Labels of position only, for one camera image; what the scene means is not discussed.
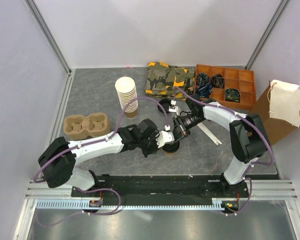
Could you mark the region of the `black plastic cup lid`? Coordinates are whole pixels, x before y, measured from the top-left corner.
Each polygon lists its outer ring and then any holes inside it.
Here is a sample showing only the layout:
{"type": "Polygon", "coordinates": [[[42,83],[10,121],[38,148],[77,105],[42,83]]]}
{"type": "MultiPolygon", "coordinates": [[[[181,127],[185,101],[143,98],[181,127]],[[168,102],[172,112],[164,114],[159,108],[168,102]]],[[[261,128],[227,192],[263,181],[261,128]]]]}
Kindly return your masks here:
{"type": "Polygon", "coordinates": [[[171,145],[169,145],[169,143],[167,143],[167,144],[165,144],[165,145],[162,147],[162,149],[163,149],[163,148],[179,149],[180,147],[172,147],[171,145]]]}

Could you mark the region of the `single brown paper cup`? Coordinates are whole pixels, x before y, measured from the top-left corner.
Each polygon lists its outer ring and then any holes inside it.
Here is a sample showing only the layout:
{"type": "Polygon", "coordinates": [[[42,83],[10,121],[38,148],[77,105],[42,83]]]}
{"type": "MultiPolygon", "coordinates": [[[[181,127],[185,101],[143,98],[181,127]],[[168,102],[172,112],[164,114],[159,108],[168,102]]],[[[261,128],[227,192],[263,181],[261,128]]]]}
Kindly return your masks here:
{"type": "Polygon", "coordinates": [[[167,156],[173,156],[179,149],[178,148],[162,148],[163,152],[167,156]]]}

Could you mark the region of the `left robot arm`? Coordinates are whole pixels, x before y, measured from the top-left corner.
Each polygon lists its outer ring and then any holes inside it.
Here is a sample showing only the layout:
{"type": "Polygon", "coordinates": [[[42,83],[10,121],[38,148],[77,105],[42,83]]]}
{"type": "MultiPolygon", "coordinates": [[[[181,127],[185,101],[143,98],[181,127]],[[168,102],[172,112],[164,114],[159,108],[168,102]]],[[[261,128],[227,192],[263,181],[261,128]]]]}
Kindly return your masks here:
{"type": "Polygon", "coordinates": [[[147,157],[174,140],[170,126],[159,131],[157,125],[148,118],[138,125],[119,127],[117,131],[86,140],[66,141],[64,137],[58,137],[38,159],[42,181],[50,189],[69,185],[94,197],[100,191],[97,177],[91,170],[79,169],[79,164],[96,157],[135,149],[141,149],[144,157],[147,157]]]}

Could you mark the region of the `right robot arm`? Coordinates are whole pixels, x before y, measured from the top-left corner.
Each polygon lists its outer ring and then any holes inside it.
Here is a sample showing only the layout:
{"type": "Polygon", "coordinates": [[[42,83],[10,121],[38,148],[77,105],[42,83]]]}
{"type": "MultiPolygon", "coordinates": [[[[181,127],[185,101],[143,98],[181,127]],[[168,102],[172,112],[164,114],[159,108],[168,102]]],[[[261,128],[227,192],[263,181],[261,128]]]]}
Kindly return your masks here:
{"type": "Polygon", "coordinates": [[[213,121],[229,131],[233,158],[221,174],[219,191],[225,197],[232,196],[246,179],[246,174],[265,152],[272,152],[266,130],[258,114],[237,113],[208,98],[205,101],[191,96],[186,99],[189,112],[172,118],[176,143],[188,137],[190,129],[205,120],[213,121]]]}

